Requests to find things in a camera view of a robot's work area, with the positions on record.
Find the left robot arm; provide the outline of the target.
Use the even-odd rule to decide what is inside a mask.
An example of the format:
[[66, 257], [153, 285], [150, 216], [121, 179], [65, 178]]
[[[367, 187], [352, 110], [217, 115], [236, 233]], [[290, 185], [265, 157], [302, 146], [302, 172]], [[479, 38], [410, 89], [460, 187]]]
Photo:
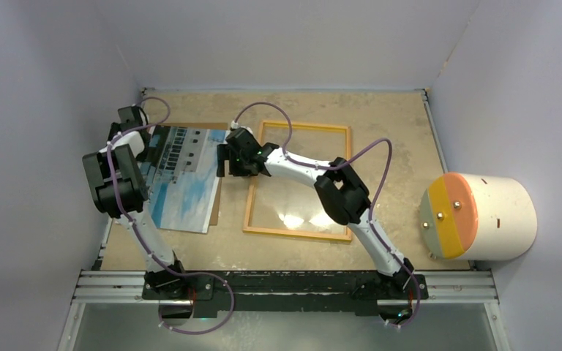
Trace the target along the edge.
[[118, 109], [118, 115], [120, 122], [111, 124], [105, 147], [82, 157], [92, 201], [138, 244], [146, 264], [146, 285], [162, 290], [169, 298], [182, 298], [188, 292], [189, 279], [153, 223], [149, 191], [138, 164], [149, 151], [149, 120], [137, 105]]

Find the yellow picture frame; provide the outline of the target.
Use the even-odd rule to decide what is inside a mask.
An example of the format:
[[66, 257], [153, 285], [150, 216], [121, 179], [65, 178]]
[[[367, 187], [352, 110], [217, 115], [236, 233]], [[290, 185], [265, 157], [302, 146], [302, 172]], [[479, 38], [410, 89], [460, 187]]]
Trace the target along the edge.
[[[317, 124], [317, 123], [307, 123], [307, 122], [296, 122], [293, 125], [296, 129], [319, 131], [319, 132], [333, 132], [341, 133], [345, 138], [345, 157], [349, 158], [352, 155], [352, 135], [351, 128], [349, 126], [340, 126], [333, 124]], [[252, 213], [255, 208], [255, 194], [257, 190], [257, 180], [253, 178], [250, 181], [250, 185], [247, 193], [247, 202], [244, 215], [244, 223], [242, 231], [249, 234], [261, 234], [261, 235], [278, 235], [287, 236], [292, 238], [308, 238], [314, 240], [324, 240], [324, 241], [334, 241], [342, 243], [350, 243], [353, 239], [353, 235], [348, 228], [344, 229], [343, 234], [335, 235], [331, 233], [319, 233], [310, 232], [305, 230], [293, 230], [293, 229], [276, 229], [276, 228], [266, 228], [266, 227], [253, 227], [251, 226]]]

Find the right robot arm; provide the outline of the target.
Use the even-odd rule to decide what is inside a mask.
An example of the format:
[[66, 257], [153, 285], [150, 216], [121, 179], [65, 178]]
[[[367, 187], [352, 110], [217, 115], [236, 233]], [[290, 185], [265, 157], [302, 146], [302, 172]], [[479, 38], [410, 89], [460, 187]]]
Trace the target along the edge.
[[421, 288], [410, 261], [375, 219], [375, 201], [348, 160], [319, 161], [292, 154], [277, 144], [261, 145], [248, 129], [238, 127], [217, 147], [217, 176], [226, 174], [287, 178], [314, 189], [326, 215], [359, 239], [388, 296], [398, 298], [410, 287]]

